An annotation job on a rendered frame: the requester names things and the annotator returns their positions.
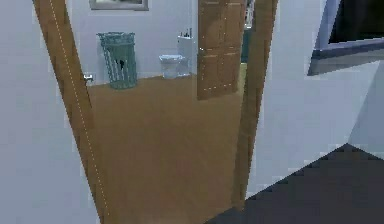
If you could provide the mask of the brown wooden room door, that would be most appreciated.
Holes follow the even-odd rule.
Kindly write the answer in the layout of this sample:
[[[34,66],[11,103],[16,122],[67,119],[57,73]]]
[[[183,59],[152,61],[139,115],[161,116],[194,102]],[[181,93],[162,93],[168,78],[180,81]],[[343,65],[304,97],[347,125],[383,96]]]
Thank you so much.
[[[235,93],[246,0],[198,0],[197,98]]]

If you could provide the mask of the grey framed wall picture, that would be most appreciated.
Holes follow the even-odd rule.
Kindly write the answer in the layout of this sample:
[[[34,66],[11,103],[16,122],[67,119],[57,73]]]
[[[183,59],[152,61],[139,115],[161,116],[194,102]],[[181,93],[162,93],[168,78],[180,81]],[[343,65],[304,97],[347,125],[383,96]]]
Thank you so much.
[[[148,11],[148,0],[89,0],[92,10]]]

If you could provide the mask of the white toilet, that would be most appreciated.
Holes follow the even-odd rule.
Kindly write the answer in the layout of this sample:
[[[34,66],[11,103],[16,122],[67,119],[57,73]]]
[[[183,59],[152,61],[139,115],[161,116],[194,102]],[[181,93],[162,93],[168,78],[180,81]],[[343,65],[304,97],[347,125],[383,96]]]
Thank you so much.
[[[195,74],[197,70],[197,47],[193,37],[177,37],[177,53],[159,56],[164,78],[174,79]]]

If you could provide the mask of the dark window with grey frame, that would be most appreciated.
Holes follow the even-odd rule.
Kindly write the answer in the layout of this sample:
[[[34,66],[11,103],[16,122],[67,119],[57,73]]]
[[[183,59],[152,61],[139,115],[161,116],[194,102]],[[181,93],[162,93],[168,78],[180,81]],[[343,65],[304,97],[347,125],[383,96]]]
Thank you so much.
[[[384,60],[384,0],[326,0],[308,76]]]

